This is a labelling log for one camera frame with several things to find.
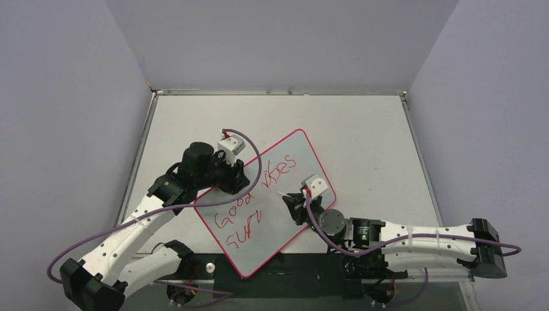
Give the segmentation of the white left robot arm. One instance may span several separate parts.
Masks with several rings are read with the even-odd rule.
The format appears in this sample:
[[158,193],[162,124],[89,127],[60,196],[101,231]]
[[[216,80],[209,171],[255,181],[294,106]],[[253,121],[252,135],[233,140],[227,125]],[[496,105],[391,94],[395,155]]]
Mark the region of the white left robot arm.
[[135,262],[138,250],[203,189],[216,187],[237,194],[250,183],[238,154],[245,143],[236,136],[218,147],[192,143],[182,160],[157,178],[135,210],[98,247],[80,260],[67,259],[60,268],[65,296],[80,310],[120,310],[141,288],[166,275],[178,279],[193,270],[193,253],[183,243],[167,242],[157,252]]

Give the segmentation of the pink-framed whiteboard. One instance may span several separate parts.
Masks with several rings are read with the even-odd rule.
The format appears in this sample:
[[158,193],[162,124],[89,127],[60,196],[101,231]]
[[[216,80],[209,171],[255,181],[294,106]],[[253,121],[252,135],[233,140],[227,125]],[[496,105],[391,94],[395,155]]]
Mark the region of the pink-framed whiteboard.
[[322,164],[302,129],[296,129],[253,159],[244,168],[253,181],[260,177],[250,193],[229,204],[219,203],[228,194],[212,188],[200,195],[196,213],[242,277],[250,277],[281,251],[306,225],[297,226],[277,191],[298,193],[302,181],[318,174],[328,181]]

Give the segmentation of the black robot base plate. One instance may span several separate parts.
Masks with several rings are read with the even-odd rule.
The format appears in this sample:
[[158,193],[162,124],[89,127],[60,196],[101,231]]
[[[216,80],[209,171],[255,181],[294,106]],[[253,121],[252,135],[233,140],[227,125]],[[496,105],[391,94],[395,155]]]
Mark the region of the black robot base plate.
[[371,288],[387,290],[392,280],[406,279],[405,271],[391,272],[375,260],[336,253],[279,253],[250,277],[242,277],[224,254],[198,253],[166,281],[212,281],[214,289],[237,298],[360,299]]

